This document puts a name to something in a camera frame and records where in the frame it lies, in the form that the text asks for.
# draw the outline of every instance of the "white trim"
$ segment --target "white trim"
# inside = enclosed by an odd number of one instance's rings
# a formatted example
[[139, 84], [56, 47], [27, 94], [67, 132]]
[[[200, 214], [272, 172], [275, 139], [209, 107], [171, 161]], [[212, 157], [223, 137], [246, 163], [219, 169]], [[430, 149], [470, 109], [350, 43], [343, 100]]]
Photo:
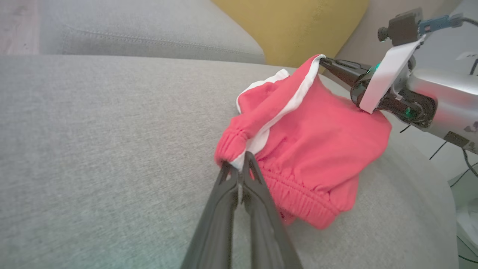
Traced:
[[243, 90], [239, 95], [238, 97], [236, 98], [236, 107], [238, 108], [238, 111], [239, 111], [239, 114], [242, 114], [242, 111], [240, 110], [240, 106], [239, 106], [239, 96], [245, 92], [247, 92], [248, 90], [252, 89], [252, 88], [255, 88], [257, 86], [261, 86], [261, 85], [264, 85], [266, 82], [272, 82], [272, 83], [275, 83], [276, 81], [278, 80], [282, 80], [284, 78], [287, 78], [289, 77], [289, 72], [287, 72], [287, 70], [285, 69], [281, 69], [279, 70], [275, 75], [273, 75], [272, 77], [270, 78], [267, 78], [266, 80], [259, 80], [259, 81], [256, 81], [254, 83], [252, 83], [251, 85], [249, 85], [249, 87], [247, 87], [247, 89]]
[[319, 66], [320, 66], [319, 62], [320, 62], [320, 59], [322, 58], [325, 58], [325, 55], [321, 54], [312, 60], [312, 64], [310, 65], [309, 72], [304, 77], [302, 83], [300, 84], [295, 94], [292, 96], [289, 102], [287, 102], [284, 108], [277, 115], [275, 115], [275, 117], [273, 117], [269, 122], [267, 122], [252, 139], [249, 139], [247, 141], [246, 149], [244, 150], [244, 152], [239, 154], [239, 156], [237, 156], [236, 159], [230, 162], [230, 164], [233, 167], [241, 171], [244, 165], [244, 156], [246, 155], [246, 151], [250, 151], [254, 155], [256, 155], [259, 151], [261, 151], [265, 147], [267, 143], [267, 139], [269, 138], [269, 129], [286, 114], [296, 110], [299, 107], [305, 95], [307, 94], [310, 87], [312, 86], [312, 83], [314, 82], [317, 76], [317, 73], [319, 72]]

